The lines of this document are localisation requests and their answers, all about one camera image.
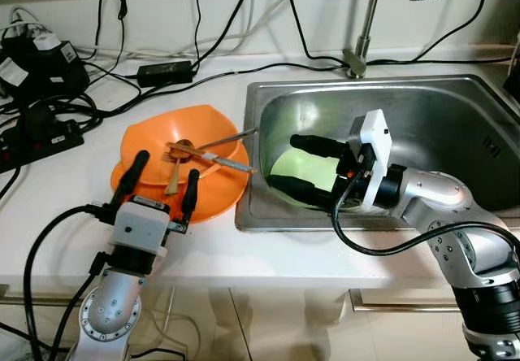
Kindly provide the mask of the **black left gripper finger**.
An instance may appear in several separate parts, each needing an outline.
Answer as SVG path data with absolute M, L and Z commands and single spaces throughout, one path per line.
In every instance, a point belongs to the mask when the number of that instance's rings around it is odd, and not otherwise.
M 190 219 L 197 208 L 198 199 L 198 179 L 201 173 L 197 169 L 192 169 L 187 178 L 187 185 L 184 191 L 184 197 L 181 201 L 182 219 Z
M 136 154 L 133 164 L 126 169 L 126 172 L 120 177 L 119 183 L 115 187 L 114 195 L 112 195 L 111 199 L 111 207 L 119 207 L 126 195 L 133 193 L 135 186 L 140 182 L 141 173 L 144 171 L 150 157 L 151 154 L 148 150 L 140 150 Z

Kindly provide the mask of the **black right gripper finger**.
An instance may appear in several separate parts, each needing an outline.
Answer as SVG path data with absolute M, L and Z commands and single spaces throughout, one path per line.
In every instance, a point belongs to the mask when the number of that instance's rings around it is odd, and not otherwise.
M 319 189 L 313 183 L 298 179 L 296 176 L 270 176 L 270 187 L 288 195 L 292 200 L 308 207 L 328 211 L 334 204 L 330 191 Z
M 316 135 L 291 135 L 291 146 L 323 158 L 342 158 L 349 153 L 349 143 Z

